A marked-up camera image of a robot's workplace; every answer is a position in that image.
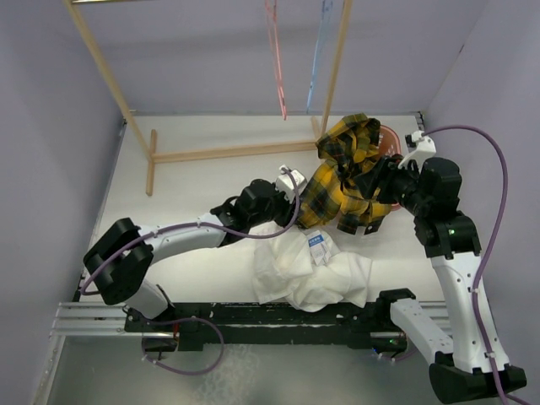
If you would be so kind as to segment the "yellow plaid flannel shirt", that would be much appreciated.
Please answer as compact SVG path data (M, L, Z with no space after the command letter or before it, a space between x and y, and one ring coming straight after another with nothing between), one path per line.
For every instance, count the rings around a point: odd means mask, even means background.
M375 233L392 206L366 198L354 178L378 162L381 123L364 113L343 117L317 142L321 164L309 179L296 224L310 229L337 220L337 229L355 235Z

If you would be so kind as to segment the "white collared shirt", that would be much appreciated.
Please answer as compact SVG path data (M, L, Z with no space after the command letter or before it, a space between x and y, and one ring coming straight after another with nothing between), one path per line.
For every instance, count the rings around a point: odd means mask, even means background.
M275 225L266 228L270 237L255 244L251 284L258 303L284 300L305 312L342 301L365 307L371 259L342 250L323 229L277 232Z

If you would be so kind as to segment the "light blue wire hanger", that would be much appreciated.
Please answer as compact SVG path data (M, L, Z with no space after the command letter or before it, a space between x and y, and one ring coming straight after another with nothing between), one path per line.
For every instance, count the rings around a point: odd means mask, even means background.
M333 0L321 1L321 13L312 57L310 83L305 102L306 114L314 110L315 98L320 93L322 63L332 27L335 3Z

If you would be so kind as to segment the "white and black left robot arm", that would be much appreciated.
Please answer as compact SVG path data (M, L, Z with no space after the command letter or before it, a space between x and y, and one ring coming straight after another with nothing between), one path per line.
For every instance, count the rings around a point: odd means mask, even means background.
M269 222L283 234L298 216L303 182L291 171L274 182L255 179L240 195L189 223L138 226L130 218L118 219L85 254L89 277L80 293L89 295L93 284L107 305L123 303L155 331L164 331L173 322L173 305L161 287L146 279L150 267L189 251L250 239L252 228Z

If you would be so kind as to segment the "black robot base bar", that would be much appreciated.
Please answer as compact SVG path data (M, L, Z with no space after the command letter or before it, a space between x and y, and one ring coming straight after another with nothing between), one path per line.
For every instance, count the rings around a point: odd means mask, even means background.
M402 352L405 333L391 321L391 304L413 299L409 289L381 291L363 308L343 302L318 312L296 310L284 302L175 303L155 321L127 310L125 329L141 332L152 351L201 351L207 344L339 345Z

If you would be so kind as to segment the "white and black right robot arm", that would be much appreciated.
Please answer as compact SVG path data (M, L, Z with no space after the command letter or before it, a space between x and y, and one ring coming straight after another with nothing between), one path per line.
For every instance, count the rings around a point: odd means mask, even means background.
M399 155L383 157L354 177L363 197L399 204L414 217L414 232L440 282L451 325L446 334L402 291L384 291L375 309L385 330L399 327L429 366L429 380L444 404L489 397L504 399L527 384L511 364L494 325L480 266L474 222L458 209L462 177L448 159L431 157L421 167Z

